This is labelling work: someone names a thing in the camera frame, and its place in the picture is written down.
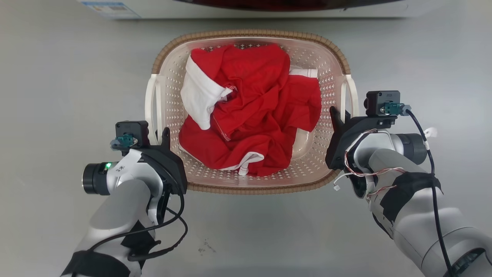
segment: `basket handle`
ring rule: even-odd
[[[154,104],[157,113],[157,126],[154,122]],[[149,141],[151,145],[160,145],[162,138],[159,134],[162,134],[163,124],[160,82],[157,79],[157,74],[152,74],[147,83],[147,90],[145,91],[145,120],[149,123]]]
[[[340,119],[342,122],[345,122],[345,98],[346,98],[346,90],[348,87],[348,95],[350,97],[350,105],[351,105],[351,116],[356,117],[359,116],[359,98],[357,96],[357,89],[355,88],[354,79],[352,79],[352,75],[346,74],[343,76],[343,80],[341,83],[341,94],[340,94],[340,107],[337,107],[340,111]]]

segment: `cylindrical motor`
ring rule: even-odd
[[[82,174],[82,187],[87,194],[109,195],[106,174],[116,163],[88,164]]]
[[[391,134],[395,151],[417,165],[427,158],[427,150],[420,134]]]

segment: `red clothing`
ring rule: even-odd
[[[238,165],[251,152],[264,159],[249,164],[249,175],[287,168],[297,128],[311,132],[318,122],[318,80],[289,75],[289,55],[277,45],[195,49],[191,57],[217,84],[236,89],[215,104],[210,129],[201,130],[191,117],[184,121],[181,147],[212,169]]]

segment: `gray floor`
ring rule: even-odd
[[[185,33],[228,28],[323,35],[347,56],[359,97],[400,90],[424,128],[439,130],[430,143],[446,196],[492,235],[492,5],[451,2],[411,20],[176,23],[106,21],[75,0],[0,0],[2,275],[61,273],[104,200],[83,192],[81,172],[118,159],[108,147],[114,123],[144,118],[159,50]],[[416,129],[401,118],[392,131]],[[367,204],[346,181],[340,186],[275,196],[189,192],[188,237],[148,261],[144,276],[421,276]],[[157,235],[169,244],[181,231],[176,224]]]

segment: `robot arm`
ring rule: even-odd
[[[446,275],[448,270],[436,232],[431,182],[437,183],[440,227],[452,264],[452,276],[492,276],[492,265],[488,260],[492,239],[470,226],[460,210],[446,200],[437,179],[390,149],[376,150],[370,157],[369,167],[375,172],[389,167],[401,167],[406,171],[379,175],[375,191],[395,187],[370,196],[369,208],[376,223],[424,276],[450,276]],[[478,275],[472,272],[471,266],[480,269],[475,270]]]
[[[330,110],[335,133],[327,150],[329,168],[348,172],[376,224],[425,276],[492,276],[492,239],[471,227],[446,201],[434,174],[418,166],[427,156],[423,137],[386,130],[397,114],[403,115],[403,107],[410,110],[399,103],[400,93],[369,92],[367,97],[368,116],[344,124]],[[395,106],[400,112],[389,112]]]
[[[112,148],[124,157],[118,163],[86,166],[85,192],[109,197],[91,218],[62,276],[139,277],[147,259],[172,251],[187,234],[181,218],[187,187],[183,162],[169,150],[169,129],[164,129],[162,145],[149,145],[147,126],[145,121],[117,123]],[[177,213],[167,208],[172,193],[181,200]],[[164,222],[166,210],[174,217]],[[177,219],[185,228],[178,242],[149,253],[160,243],[155,229]]]
[[[148,186],[141,180],[122,182],[92,216],[89,230],[75,249],[62,276],[140,276],[144,262],[128,261],[130,252],[148,254],[158,242],[155,231],[109,241],[94,251],[88,249],[111,236],[153,226],[147,216],[151,198]]]
[[[399,102],[398,91],[369,92],[368,116],[346,123],[332,107],[335,133],[325,159],[328,167],[347,172],[377,225],[426,277],[492,277],[492,239],[446,201],[433,172],[418,166],[428,150],[423,132],[395,135],[386,130],[398,114],[410,110]],[[92,217],[62,276],[138,277],[146,259],[171,251],[186,235],[180,216],[187,180],[182,160],[169,150],[169,129],[162,145],[150,146],[146,122],[119,122],[116,127],[118,143],[112,147],[125,158],[116,167],[86,167],[84,190],[110,196]],[[178,213],[166,208],[171,193],[182,201]],[[166,209],[175,217],[163,222]],[[176,219],[185,226],[180,240],[148,254],[160,243],[154,230]]]

